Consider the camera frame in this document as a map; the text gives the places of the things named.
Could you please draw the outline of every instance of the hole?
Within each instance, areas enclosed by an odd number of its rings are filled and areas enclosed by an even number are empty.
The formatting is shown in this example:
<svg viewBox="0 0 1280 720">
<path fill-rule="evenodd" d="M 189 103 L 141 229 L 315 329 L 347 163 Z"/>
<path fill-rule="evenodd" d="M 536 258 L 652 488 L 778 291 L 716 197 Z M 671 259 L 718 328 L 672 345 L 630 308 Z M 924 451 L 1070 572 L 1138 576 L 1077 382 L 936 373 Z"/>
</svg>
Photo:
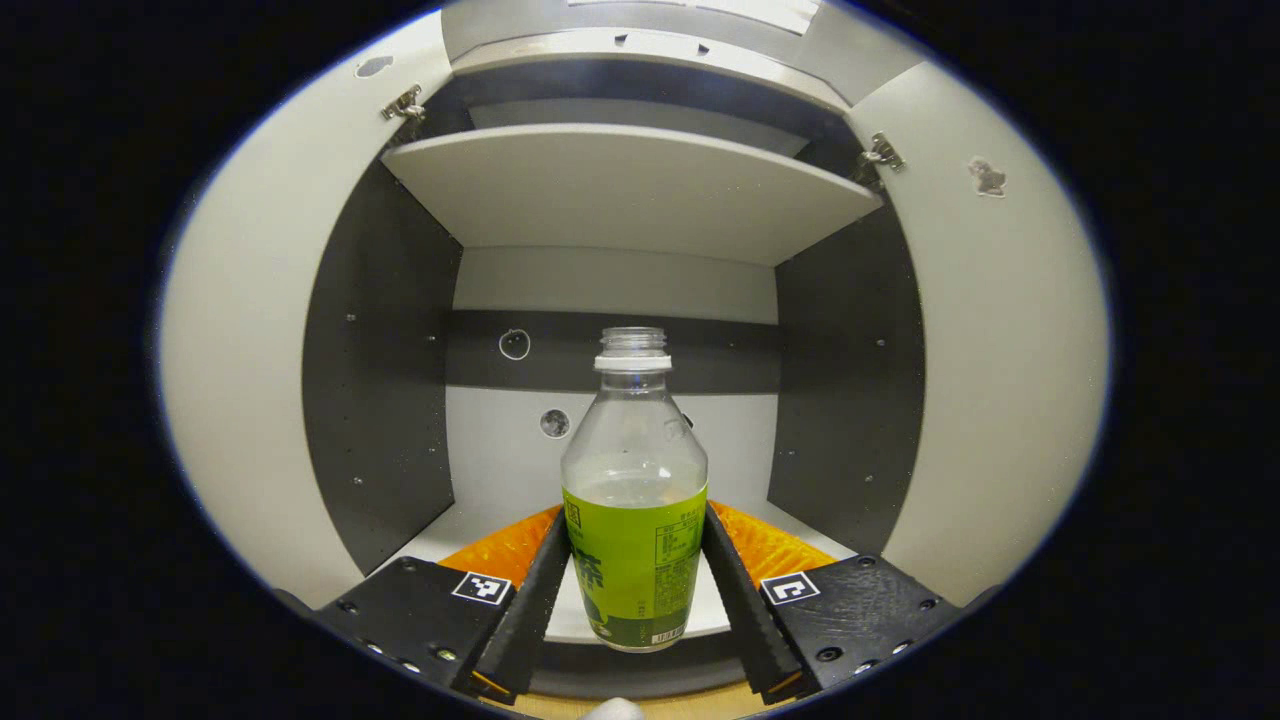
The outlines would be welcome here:
<svg viewBox="0 0 1280 720">
<path fill-rule="evenodd" d="M 498 338 L 498 352 L 507 360 L 524 360 L 532 345 L 534 341 L 525 331 L 507 331 Z"/>
<path fill-rule="evenodd" d="M 385 68 L 389 68 L 390 64 L 394 61 L 396 58 L 393 58 L 392 55 L 379 55 L 376 58 L 370 58 L 364 63 L 361 63 L 358 68 L 356 68 L 356 77 L 374 77 L 378 73 L 383 72 Z"/>
<path fill-rule="evenodd" d="M 538 420 L 538 427 L 541 428 L 544 436 L 552 439 L 561 439 L 568 434 L 568 415 L 566 415 L 563 410 L 548 410 L 543 413 L 541 419 Z"/>
</svg>

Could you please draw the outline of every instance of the bottle neck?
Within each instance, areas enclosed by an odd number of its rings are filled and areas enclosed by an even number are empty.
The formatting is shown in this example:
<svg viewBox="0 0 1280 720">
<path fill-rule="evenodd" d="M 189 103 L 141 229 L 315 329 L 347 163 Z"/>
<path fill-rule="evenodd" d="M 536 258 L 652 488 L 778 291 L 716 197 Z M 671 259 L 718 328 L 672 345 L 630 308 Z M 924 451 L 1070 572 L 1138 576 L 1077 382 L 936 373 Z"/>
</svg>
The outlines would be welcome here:
<svg viewBox="0 0 1280 720">
<path fill-rule="evenodd" d="M 600 373 L 600 389 L 608 392 L 666 392 L 667 373 Z"/>
</svg>

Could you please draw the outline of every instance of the white cabinet door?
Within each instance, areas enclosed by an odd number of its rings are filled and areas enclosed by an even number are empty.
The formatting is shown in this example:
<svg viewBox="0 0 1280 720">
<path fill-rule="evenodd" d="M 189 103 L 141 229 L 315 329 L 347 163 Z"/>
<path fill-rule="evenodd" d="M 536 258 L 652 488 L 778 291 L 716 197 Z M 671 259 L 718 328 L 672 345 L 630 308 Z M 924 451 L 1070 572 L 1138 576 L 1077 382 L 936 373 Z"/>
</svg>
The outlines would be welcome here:
<svg viewBox="0 0 1280 720">
<path fill-rule="evenodd" d="M 924 421 L 884 556 L 965 603 L 1036 550 L 1091 459 L 1110 329 L 1088 232 L 1052 170 L 987 102 L 925 61 L 847 120 L 879 168 L 920 288 Z M 969 165 L 1005 173 L 1002 197 Z"/>
</svg>

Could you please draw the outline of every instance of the dark gray panel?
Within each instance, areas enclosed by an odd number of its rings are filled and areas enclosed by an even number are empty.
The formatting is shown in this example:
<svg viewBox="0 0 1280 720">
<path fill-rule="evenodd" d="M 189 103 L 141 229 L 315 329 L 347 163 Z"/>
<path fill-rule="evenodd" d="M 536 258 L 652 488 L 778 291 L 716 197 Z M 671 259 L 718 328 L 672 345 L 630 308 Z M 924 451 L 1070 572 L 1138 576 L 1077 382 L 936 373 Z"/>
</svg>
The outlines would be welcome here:
<svg viewBox="0 0 1280 720">
<path fill-rule="evenodd" d="M 856 552 L 879 552 L 924 416 L 920 297 L 897 215 L 886 205 L 776 274 L 782 392 L 769 501 Z"/>
<path fill-rule="evenodd" d="M 650 325 L 667 331 L 677 393 L 776 393 L 781 378 L 778 328 L 756 323 L 516 310 L 454 310 L 449 314 L 448 383 L 472 387 L 595 392 L 600 377 L 591 360 L 600 331 Z M 498 350 L 509 329 L 529 333 L 522 360 Z"/>
<path fill-rule="evenodd" d="M 700 68 L 637 59 L 553 59 L 466 73 L 453 83 L 468 108 L 557 97 L 644 100 L 735 115 L 810 140 L 831 136 L 856 142 L 835 113 L 780 90 Z"/>
<path fill-rule="evenodd" d="M 453 503 L 444 327 L 461 258 L 375 161 L 316 274 L 302 350 L 307 445 L 329 516 L 366 574 Z"/>
</svg>

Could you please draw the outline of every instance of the gray side panel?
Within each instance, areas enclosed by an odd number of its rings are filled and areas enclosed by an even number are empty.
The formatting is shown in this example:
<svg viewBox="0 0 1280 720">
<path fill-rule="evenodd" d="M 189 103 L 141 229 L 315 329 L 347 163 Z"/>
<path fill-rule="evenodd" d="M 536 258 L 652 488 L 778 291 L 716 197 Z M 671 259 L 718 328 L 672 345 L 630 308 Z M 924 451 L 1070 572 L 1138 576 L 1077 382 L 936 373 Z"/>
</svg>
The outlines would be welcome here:
<svg viewBox="0 0 1280 720">
<path fill-rule="evenodd" d="M 461 0 L 444 8 L 442 23 L 451 60 L 477 45 L 562 29 L 680 32 L 730 42 L 819 77 L 854 105 L 924 56 L 901 33 L 840 5 L 823 3 L 803 36 L 726 13 L 644 3 L 571 8 L 564 0 Z"/>
<path fill-rule="evenodd" d="M 366 574 L 453 503 L 444 327 L 461 258 L 375 161 L 320 261 L 302 354 L 307 445 L 334 527 Z"/>
<path fill-rule="evenodd" d="M 456 386 L 558 392 L 595 392 L 600 377 L 591 360 L 600 331 L 655 325 L 667 331 L 676 393 L 776 393 L 781 378 L 778 328 L 755 323 L 515 310 L 456 310 L 449 315 L 448 383 Z M 525 331 L 531 345 L 522 360 L 508 360 L 498 338 Z"/>
<path fill-rule="evenodd" d="M 920 297 L 896 214 L 867 215 L 778 265 L 777 278 L 782 392 L 769 501 L 856 552 L 879 552 L 924 418 Z"/>
</svg>

